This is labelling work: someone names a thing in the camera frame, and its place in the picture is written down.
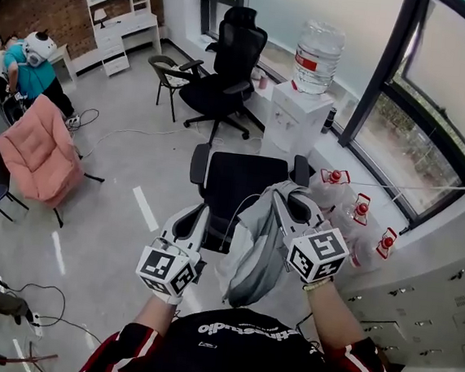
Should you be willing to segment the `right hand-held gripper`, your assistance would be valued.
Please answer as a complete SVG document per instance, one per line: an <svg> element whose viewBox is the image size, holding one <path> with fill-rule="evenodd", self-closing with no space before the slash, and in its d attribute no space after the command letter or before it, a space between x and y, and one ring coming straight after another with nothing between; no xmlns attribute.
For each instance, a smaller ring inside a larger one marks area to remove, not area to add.
<svg viewBox="0 0 465 372"><path fill-rule="evenodd" d="M285 261L299 274L305 283L331 278L340 271L349 255L348 246L338 228L324 221L319 206L307 195L292 195L291 212L279 192L274 192L275 217L283 232L287 249ZM306 224L309 228L296 225Z"/></svg>

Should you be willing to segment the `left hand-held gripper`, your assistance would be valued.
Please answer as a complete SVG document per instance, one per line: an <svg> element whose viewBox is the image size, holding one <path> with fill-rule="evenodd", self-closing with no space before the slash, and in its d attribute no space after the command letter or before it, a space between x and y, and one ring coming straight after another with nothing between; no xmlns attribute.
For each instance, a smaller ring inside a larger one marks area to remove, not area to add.
<svg viewBox="0 0 465 372"><path fill-rule="evenodd" d="M205 262L200 255L210 207L199 204L184 208L170 217L161 236L143 250L136 274L155 294L179 299L192 283L196 284Z"/></svg>

